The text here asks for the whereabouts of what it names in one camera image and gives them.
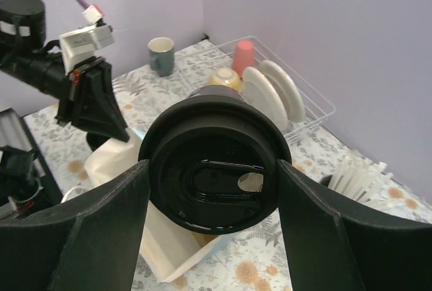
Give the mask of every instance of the white wall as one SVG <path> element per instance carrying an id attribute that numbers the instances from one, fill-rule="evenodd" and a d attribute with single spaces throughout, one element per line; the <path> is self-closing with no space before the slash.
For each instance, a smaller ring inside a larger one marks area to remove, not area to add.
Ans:
<path id="1" fill-rule="evenodd" d="M 85 25 L 74 0 L 43 0 L 47 10 L 47 40 Z M 87 0 L 105 12 L 116 43 L 97 54 L 113 65 L 113 75 L 148 62 L 146 44 L 170 36 L 181 49 L 203 37 L 203 0 Z M 24 115 L 54 103 L 37 90 L 0 74 L 0 109 L 14 107 Z"/>
<path id="2" fill-rule="evenodd" d="M 432 200 L 431 0 L 204 0 L 213 41 L 256 35 L 337 107 L 327 127 Z"/>

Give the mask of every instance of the plate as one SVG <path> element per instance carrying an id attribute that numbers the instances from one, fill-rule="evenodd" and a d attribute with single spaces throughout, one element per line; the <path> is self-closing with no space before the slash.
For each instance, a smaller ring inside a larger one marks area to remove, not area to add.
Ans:
<path id="1" fill-rule="evenodd" d="M 289 128 L 284 104 L 270 81 L 256 68 L 243 71 L 244 100 L 266 115 L 281 131 Z"/>
<path id="2" fill-rule="evenodd" d="M 288 119 L 293 122 L 306 120 L 304 103 L 297 86 L 290 76 L 276 63 L 264 60 L 258 69 L 262 72 L 280 96 L 283 106 L 286 109 Z"/>

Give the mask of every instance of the red cup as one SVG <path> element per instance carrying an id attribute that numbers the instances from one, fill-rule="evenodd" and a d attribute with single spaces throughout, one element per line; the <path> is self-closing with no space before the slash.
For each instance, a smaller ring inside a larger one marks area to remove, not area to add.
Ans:
<path id="1" fill-rule="evenodd" d="M 234 51 L 234 60 L 232 62 L 232 69 L 243 77 L 243 71 L 246 67 L 255 65 L 255 50 L 254 44 L 249 40 L 241 40 L 237 43 L 236 50 Z"/>

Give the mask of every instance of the dish rack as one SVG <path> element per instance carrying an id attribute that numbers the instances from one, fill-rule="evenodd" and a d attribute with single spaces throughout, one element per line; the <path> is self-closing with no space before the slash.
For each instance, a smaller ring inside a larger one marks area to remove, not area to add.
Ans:
<path id="1" fill-rule="evenodd" d="M 214 71 L 222 67 L 231 67 L 234 50 L 240 40 L 253 42 L 256 67 L 263 60 L 274 61 L 291 76 L 300 91 L 306 108 L 306 121 L 292 123 L 291 128 L 282 131 L 289 145 L 293 145 L 312 134 L 331 114 L 335 113 L 335 107 L 329 100 L 254 36 L 247 36 L 222 45 L 204 48 L 189 55 L 176 57 L 177 73 L 184 86 L 192 92 L 205 86 Z"/>

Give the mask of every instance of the white paper bag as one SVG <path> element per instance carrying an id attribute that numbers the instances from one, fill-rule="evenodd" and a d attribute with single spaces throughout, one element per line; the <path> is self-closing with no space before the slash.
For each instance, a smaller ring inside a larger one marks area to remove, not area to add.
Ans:
<path id="1" fill-rule="evenodd" d="M 138 161 L 144 133 L 131 128 L 126 130 L 130 136 L 128 142 L 109 139 L 84 164 L 95 187 L 117 177 Z M 172 222 L 149 202 L 140 254 L 158 282 L 171 282 L 219 250 L 232 236 L 218 236 L 202 247 L 194 233 Z"/>

